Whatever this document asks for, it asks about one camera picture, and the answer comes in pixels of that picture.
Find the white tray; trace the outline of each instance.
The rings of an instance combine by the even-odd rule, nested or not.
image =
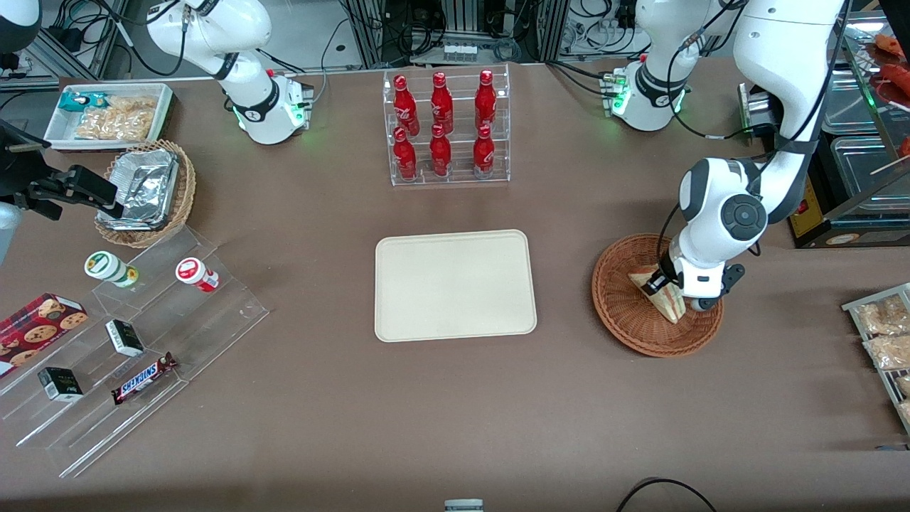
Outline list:
[[[54,114],[51,115],[51,121],[47,125],[44,139],[51,143],[51,148],[58,151],[126,149],[158,140],[165,125],[167,109],[170,106],[171,98],[174,96],[171,88],[161,83],[81,84],[64,87],[61,96],[70,91],[104,92],[108,95],[128,97],[151,96],[156,97],[158,103],[155,107],[155,116],[152,118],[152,126],[148,131],[148,137],[146,137],[146,140],[139,142],[76,138],[76,127],[82,121],[82,112],[69,112],[62,108],[55,108]]]
[[[392,237],[376,246],[376,336],[411,342],[527,334],[537,326],[519,230]]]

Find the green and white canister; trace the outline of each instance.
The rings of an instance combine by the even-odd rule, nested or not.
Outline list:
[[[123,263],[117,256],[107,251],[98,251],[86,260],[86,274],[101,281],[114,283],[126,288],[139,279],[139,271]]]

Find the beige tray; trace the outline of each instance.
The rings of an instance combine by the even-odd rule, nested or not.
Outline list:
[[[530,333],[537,310],[527,237],[499,230],[380,241],[375,322],[387,343]]]

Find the red and white canister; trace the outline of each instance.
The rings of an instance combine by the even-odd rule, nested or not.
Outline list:
[[[199,258],[185,258],[177,264],[175,274],[178,281],[192,284],[205,293],[214,292],[218,287],[217,272],[206,268]]]

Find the white canister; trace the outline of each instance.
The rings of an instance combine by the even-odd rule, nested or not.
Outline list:
[[[219,283],[217,272],[207,268],[199,258],[183,259],[177,264],[174,274],[178,281],[192,284],[205,293],[213,292]]]
[[[89,256],[85,270],[90,277],[112,282],[120,288],[132,286],[139,280],[139,271],[136,267],[123,263],[117,256],[107,251],[98,251]]]

